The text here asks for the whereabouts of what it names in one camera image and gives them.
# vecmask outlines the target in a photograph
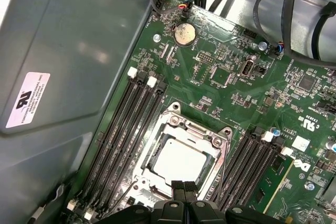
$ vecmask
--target gray metal panel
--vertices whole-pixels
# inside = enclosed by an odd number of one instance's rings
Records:
[[[0,223],[24,223],[75,171],[148,0],[11,0],[0,29]],[[5,125],[27,72],[50,73],[31,124]]]

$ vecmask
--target green circuit board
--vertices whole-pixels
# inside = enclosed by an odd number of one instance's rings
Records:
[[[165,8],[178,3],[180,0],[165,0]],[[173,38],[174,27],[181,22],[196,29],[196,39],[188,47],[178,46]],[[160,41],[155,42],[154,35],[160,35]],[[321,206],[328,204],[323,192],[336,171],[335,162],[324,157],[326,142],[336,136],[336,121],[335,115],[318,110],[316,104],[335,103],[336,81],[328,75],[328,69],[294,62],[276,54],[271,45],[261,51],[258,45],[262,41],[253,32],[196,6],[186,21],[181,19],[181,10],[161,17],[151,15],[98,132],[104,132],[111,120],[130,67],[161,74],[168,86],[160,111],[178,101],[182,114],[199,124],[214,131],[230,126],[234,130],[231,150],[249,127],[276,127],[286,140],[285,146],[293,150],[291,156],[309,164],[304,171],[287,157],[277,167],[271,166],[249,207],[289,223],[311,219],[335,224]],[[259,68],[247,76],[239,74],[250,56],[256,57],[254,67]],[[74,192],[80,190],[96,150],[93,143]],[[306,189],[307,182],[313,182],[313,190]]]

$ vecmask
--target integrated circuit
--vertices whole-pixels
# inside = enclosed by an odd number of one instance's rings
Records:
[[[299,87],[309,92],[313,88],[314,83],[315,79],[313,77],[304,75],[299,83]]]

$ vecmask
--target capacitor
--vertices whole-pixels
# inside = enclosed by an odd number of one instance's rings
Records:
[[[328,141],[328,142],[326,143],[326,148],[327,148],[328,150],[331,150],[331,151],[333,151],[333,152],[336,152],[336,142],[335,142],[335,141]]]
[[[269,131],[273,133],[274,136],[280,136],[281,134],[280,130],[277,129],[276,127],[272,127]]]

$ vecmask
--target logo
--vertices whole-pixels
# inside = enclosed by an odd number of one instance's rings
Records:
[[[315,130],[317,130],[320,125],[319,124],[316,124],[317,123],[317,120],[310,117],[310,116],[307,116],[307,118],[303,118],[303,117],[299,117],[299,121],[303,122],[301,124],[302,127],[306,128],[308,131],[311,131],[311,132],[314,132]]]
[[[21,96],[20,96],[20,100],[19,102],[17,103],[16,105],[16,109],[20,109],[22,108],[24,105],[27,105],[28,104],[28,100],[31,96],[31,91],[29,92],[26,92],[26,93],[23,93]]]

